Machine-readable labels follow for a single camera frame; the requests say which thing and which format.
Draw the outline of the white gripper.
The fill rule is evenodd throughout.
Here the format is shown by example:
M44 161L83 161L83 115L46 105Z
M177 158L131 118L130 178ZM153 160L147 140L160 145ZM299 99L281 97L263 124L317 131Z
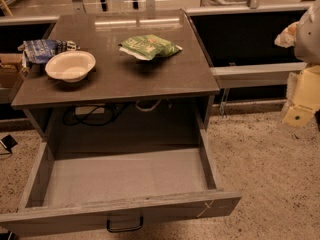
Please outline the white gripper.
M282 122L291 127L303 127L320 110L320 66L307 67L289 74L287 100Z

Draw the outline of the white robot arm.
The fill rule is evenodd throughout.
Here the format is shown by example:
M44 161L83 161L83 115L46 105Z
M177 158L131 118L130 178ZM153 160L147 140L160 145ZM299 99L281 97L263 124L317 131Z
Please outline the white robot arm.
M299 73L289 74L281 118L283 124L303 127L320 110L320 0L299 21L288 25L274 44L294 47L295 57L306 63Z

